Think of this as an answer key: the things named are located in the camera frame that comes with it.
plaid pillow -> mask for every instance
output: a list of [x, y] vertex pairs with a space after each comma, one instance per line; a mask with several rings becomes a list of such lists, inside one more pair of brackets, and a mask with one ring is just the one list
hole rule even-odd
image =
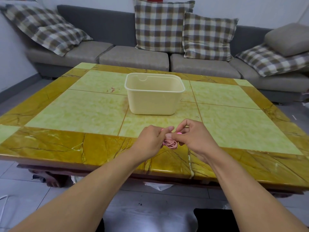
[[186, 13], [183, 21], [184, 58], [230, 61], [230, 41], [238, 19], [207, 18]]
[[183, 53], [182, 25], [185, 12], [195, 1], [148, 2], [134, 0], [137, 49]]
[[27, 5], [6, 5], [2, 11], [32, 40], [60, 56], [83, 40], [93, 40], [56, 11]]
[[264, 77], [296, 71], [309, 66], [309, 51], [284, 57], [265, 43], [237, 54], [236, 58], [247, 63]]

black object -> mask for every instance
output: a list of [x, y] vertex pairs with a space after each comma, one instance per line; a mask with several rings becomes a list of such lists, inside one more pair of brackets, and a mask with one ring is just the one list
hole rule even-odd
[[100, 224], [98, 225], [98, 228], [95, 230], [95, 232], [104, 232], [105, 231], [105, 227], [104, 227], [104, 221], [103, 218], [100, 221]]
[[239, 232], [232, 210], [196, 208], [193, 212], [198, 222], [197, 232]]

gray pillow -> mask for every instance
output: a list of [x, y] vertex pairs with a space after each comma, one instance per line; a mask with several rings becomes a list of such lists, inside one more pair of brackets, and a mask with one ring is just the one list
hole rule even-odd
[[290, 23], [265, 35], [265, 43], [283, 56], [309, 51], [309, 26]]

table leg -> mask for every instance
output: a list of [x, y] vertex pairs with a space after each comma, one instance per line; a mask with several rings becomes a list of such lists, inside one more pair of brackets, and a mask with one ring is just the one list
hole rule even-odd
[[60, 188], [64, 187], [69, 177], [67, 175], [52, 174], [48, 171], [42, 171], [36, 169], [29, 169], [29, 172], [38, 175], [40, 177], [44, 177], [46, 180], [46, 184], [49, 187], [60, 187]]

marble tabletop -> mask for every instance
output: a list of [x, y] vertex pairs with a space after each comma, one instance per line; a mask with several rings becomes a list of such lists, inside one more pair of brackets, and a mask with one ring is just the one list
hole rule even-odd
[[[131, 72], [174, 74], [186, 87], [175, 114], [135, 115], [124, 88]], [[0, 159], [49, 166], [100, 166], [129, 148], [150, 124], [202, 121], [257, 181], [309, 189], [309, 137], [248, 81], [81, 63], [0, 117]], [[216, 180], [185, 145], [163, 147], [135, 171]]]

